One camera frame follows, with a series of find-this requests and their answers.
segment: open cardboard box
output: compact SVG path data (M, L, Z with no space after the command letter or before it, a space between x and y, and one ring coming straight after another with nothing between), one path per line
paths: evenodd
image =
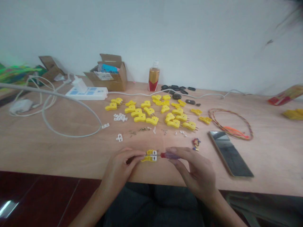
M102 61L98 64L103 63L110 66L119 68L119 73L107 73L109 77L105 77L104 74L99 73L96 75L98 66L94 67L90 72L84 72L84 74L91 80L95 87L106 87L109 91L126 91L127 77L124 62L119 55L100 54Z

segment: floor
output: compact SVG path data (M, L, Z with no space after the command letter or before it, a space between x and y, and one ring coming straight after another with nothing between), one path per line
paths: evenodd
M0 218L0 227L8 226L68 226L87 203L101 180L47 176L0 171L1 208L7 201L19 202L8 218ZM303 198L221 191L224 197L230 193L253 196L265 204L287 208L292 205L303 208ZM261 226L275 226L259 221Z

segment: phone screen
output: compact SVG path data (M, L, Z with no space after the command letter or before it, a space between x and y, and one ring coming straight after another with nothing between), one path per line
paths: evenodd
M245 161L229 140L225 132L210 131L213 142L221 154L229 172L235 177L253 177Z

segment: white adapter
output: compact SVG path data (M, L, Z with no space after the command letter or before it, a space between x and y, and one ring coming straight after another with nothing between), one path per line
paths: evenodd
M23 99L16 101L9 109L12 114L23 113L29 111L33 105L33 102L29 99Z
M108 90L105 87L87 87L85 92L80 92L73 87L66 93L66 96L73 97L78 100L105 100L107 98Z

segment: yellow plastic connector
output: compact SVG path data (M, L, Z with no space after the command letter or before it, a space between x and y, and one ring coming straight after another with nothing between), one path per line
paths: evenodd
M151 102L148 100L144 101L144 103L141 104L141 108L144 108L144 107L148 107L148 108L151 107Z
M172 105L173 107L175 107L176 109L181 108L181 106L180 106L179 104L177 104L177 103L172 103L171 105Z
M149 116L155 113L155 110L153 108L144 107L143 109Z
M177 116L176 116L176 119L179 120L179 121L185 122L185 121L187 121L187 115L184 114L184 113L181 114L181 115L177 115Z
M135 105L130 105L128 108L126 108L124 111L126 114L135 112L136 106Z
M202 113L202 111L199 110L199 109L191 109L190 111L193 112L193 113L195 113L195 114L198 115L198 116L200 116L201 113Z
M116 99L112 99L111 102L115 102L115 103L117 103L117 105L121 105L122 102L123 102L123 99L121 99L121 98L116 98Z
M157 151L148 150L146 152L146 156L144 157L144 159L141 160L141 162L144 162L144 161L156 162L157 161Z
M194 122L192 122L192 121L184 122L184 123L182 124L182 126L183 126L184 128L188 128L189 130L192 130L192 131L194 131L194 130L196 129L196 123L194 123Z
M167 112L169 110L170 110L170 108L168 107L168 105L164 105L164 106L162 106L162 109L161 109L160 112L163 114L163 113L165 113L165 112Z
M115 109L117 109L117 103L116 102L111 102L109 106L105 107L106 111L115 110Z
M164 95L164 96L162 97L162 99L163 99L163 100L170 100L170 95Z
M156 96L152 96L151 98L152 98L153 100L159 101L159 100L162 98L162 96L161 96L161 95L156 95Z
M168 113L165 118L165 123L175 119L175 116L172 113Z
M186 105L186 102L181 101L181 99L178 99L178 103L180 103L180 106L183 106L183 107Z
M140 114L138 115L138 117L135 117L135 118L134 118L134 122L139 122L139 121L145 122L145 120L146 120L146 116L145 116L144 113L140 113Z
M139 114L141 114L141 113L142 113L142 109L141 108L137 108L137 109L135 109L134 112L131 113L131 116L132 117L138 117Z
M146 122L146 123L150 123L150 124L152 124L153 126L156 126L157 123L158 123L158 120L159 120L159 118L153 116L153 117L151 117L151 118L146 118L145 122Z
M211 123L211 121L212 121L212 119L211 118L209 118L209 117L199 117L199 120L200 121L203 121L204 123L206 123L206 124L210 124Z
M152 102L154 102L157 106L162 106L162 102L161 101L153 99Z
M183 109L182 108L178 108L176 110L173 110L172 113L176 114L176 115L181 115L183 113Z
M128 103L125 103L126 106L130 106L130 105L136 105L137 102L134 102L133 100L129 101Z
M166 124L167 126L172 126L175 129L178 129L180 127L180 121L176 119L173 119L172 121L168 121Z

